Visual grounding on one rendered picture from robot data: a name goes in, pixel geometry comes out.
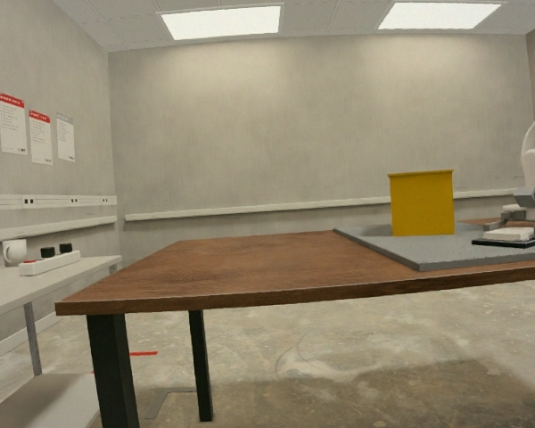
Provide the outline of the yellow open-top bin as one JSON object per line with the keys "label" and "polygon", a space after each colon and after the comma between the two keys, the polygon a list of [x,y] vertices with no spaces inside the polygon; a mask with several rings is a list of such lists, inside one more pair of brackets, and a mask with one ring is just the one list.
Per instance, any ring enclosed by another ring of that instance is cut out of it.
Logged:
{"label": "yellow open-top bin", "polygon": [[455,234],[453,171],[387,174],[392,236]]}

